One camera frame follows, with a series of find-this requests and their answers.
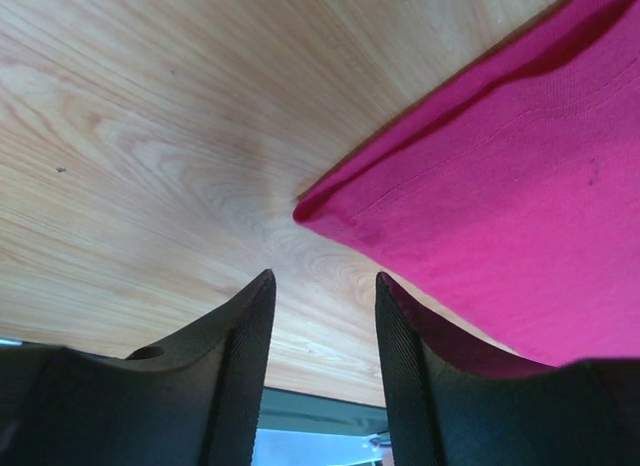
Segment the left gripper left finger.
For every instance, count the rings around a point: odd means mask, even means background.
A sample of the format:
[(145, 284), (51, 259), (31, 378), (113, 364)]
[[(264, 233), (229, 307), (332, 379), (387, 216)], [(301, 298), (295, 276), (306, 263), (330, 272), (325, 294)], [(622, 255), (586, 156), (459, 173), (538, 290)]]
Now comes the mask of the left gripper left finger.
[(1, 350), (5, 465), (247, 465), (276, 280), (118, 359), (58, 345)]

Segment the magenta t shirt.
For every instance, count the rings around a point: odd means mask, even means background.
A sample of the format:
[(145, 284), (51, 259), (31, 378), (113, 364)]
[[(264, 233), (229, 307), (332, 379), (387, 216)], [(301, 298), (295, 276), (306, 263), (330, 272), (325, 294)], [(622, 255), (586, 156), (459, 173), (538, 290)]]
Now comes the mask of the magenta t shirt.
[(639, 0), (570, 0), (319, 181), (295, 221), (549, 365), (639, 353)]

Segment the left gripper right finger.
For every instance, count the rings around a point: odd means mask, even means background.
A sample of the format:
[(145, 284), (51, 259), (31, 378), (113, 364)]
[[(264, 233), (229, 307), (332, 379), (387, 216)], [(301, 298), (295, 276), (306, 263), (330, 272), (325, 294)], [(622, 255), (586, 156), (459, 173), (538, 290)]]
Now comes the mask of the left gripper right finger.
[(639, 362), (552, 367), (508, 353), (376, 278), (376, 334), (399, 465), (635, 465)]

